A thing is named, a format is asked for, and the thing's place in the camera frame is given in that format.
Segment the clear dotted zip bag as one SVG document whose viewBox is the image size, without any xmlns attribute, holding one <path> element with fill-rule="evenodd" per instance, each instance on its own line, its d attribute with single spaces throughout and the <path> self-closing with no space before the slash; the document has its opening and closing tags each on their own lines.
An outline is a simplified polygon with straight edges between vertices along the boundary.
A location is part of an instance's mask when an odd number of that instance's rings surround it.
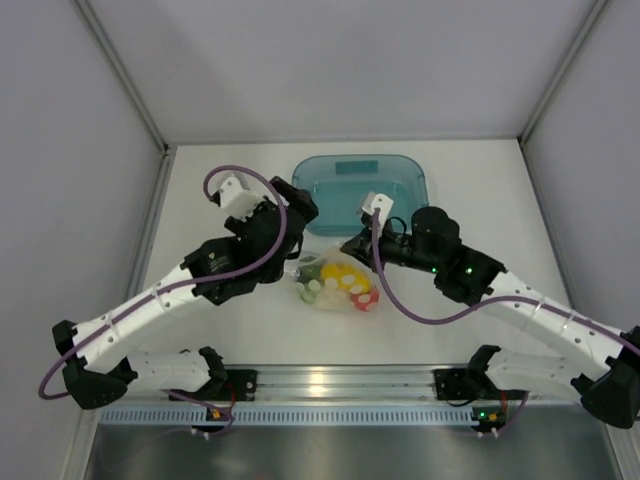
<svg viewBox="0 0 640 480">
<path fill-rule="evenodd" d="M 306 305 L 335 312 L 373 312 L 380 302 L 378 282 L 338 247 L 303 251 L 285 263 L 285 278 Z"/>
</svg>

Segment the red fake food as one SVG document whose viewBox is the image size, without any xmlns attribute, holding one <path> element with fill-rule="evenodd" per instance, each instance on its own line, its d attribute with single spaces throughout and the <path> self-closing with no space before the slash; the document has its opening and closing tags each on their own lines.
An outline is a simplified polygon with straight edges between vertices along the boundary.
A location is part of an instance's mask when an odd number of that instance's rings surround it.
<svg viewBox="0 0 640 480">
<path fill-rule="evenodd" d="M 354 308 L 361 312 L 375 310 L 379 303 L 380 293 L 377 289 L 372 289 L 367 293 L 352 294 L 351 301 Z"/>
</svg>

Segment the white fake food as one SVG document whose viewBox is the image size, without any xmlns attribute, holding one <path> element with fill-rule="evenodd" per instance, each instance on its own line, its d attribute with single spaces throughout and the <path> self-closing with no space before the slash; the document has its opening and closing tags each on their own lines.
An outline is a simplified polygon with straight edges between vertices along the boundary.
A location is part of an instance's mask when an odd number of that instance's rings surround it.
<svg viewBox="0 0 640 480">
<path fill-rule="evenodd" d="M 347 312 L 352 308 L 350 297 L 343 291 L 322 290 L 314 300 L 314 306 L 322 310 Z"/>
</svg>

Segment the yellow fake food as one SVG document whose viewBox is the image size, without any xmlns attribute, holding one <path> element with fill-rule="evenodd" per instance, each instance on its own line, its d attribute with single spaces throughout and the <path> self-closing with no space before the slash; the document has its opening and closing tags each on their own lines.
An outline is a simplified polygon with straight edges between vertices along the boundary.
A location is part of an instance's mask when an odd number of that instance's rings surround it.
<svg viewBox="0 0 640 480">
<path fill-rule="evenodd" d="M 327 288 L 349 294 L 367 293 L 371 290 L 368 275 L 359 268 L 345 263 L 326 263 L 321 267 L 321 276 Z"/>
</svg>

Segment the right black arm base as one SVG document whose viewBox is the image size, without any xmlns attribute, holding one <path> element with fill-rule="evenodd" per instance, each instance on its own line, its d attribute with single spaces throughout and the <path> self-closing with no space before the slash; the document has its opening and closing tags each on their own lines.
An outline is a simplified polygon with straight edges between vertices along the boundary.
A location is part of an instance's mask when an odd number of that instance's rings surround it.
<svg viewBox="0 0 640 480">
<path fill-rule="evenodd" d="M 436 398 L 445 402 L 471 402 L 480 394 L 465 368 L 443 368 L 433 371 Z"/>
</svg>

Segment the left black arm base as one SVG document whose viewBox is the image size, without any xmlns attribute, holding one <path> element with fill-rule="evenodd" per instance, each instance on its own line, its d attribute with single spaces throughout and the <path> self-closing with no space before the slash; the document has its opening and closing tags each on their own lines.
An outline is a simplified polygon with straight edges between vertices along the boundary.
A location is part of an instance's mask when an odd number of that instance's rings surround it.
<svg viewBox="0 0 640 480">
<path fill-rule="evenodd" d="M 216 374 L 203 387 L 206 401 L 252 402 L 257 390 L 258 371 L 255 369 L 231 368 L 223 376 Z"/>
</svg>

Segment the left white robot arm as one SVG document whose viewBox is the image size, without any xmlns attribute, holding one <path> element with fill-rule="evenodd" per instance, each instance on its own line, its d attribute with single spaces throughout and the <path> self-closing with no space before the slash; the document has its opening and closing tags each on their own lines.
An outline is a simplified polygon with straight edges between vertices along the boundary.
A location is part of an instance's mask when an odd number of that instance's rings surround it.
<svg viewBox="0 0 640 480">
<path fill-rule="evenodd" d="M 53 327 L 67 393 L 81 408 L 98 409 L 133 393 L 165 391 L 196 403 L 223 393 L 228 375 L 213 348 L 150 355 L 140 347 L 153 334 L 184 324 L 200 308 L 279 281 L 286 262 L 299 257 L 304 231 L 318 208 L 308 191 L 280 177 L 269 185 L 272 198 L 251 191 L 239 171 L 228 175 L 209 197 L 227 216 L 228 236 L 205 241 L 164 278 L 114 310 Z"/>
</svg>

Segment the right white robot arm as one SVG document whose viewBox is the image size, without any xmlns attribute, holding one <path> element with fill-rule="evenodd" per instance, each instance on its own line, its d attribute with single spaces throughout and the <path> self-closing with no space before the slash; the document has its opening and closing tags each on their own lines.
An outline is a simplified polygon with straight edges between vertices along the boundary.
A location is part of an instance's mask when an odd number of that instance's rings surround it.
<svg viewBox="0 0 640 480">
<path fill-rule="evenodd" d="M 411 231 L 394 231 L 391 202 L 382 197 L 360 210 L 363 228 L 342 245 L 343 253 L 378 276 L 386 265 L 433 275 L 434 285 L 465 310 L 441 319 L 411 312 L 388 297 L 410 319 L 430 326 L 453 323 L 486 309 L 555 352 L 527 355 L 484 345 L 466 367 L 468 388 L 480 397 L 496 390 L 553 396 L 581 405 L 597 420 L 630 429 L 639 417 L 639 329 L 628 331 L 588 319 L 536 291 L 500 261 L 463 244 L 460 227 L 438 207 L 422 207 Z"/>
</svg>

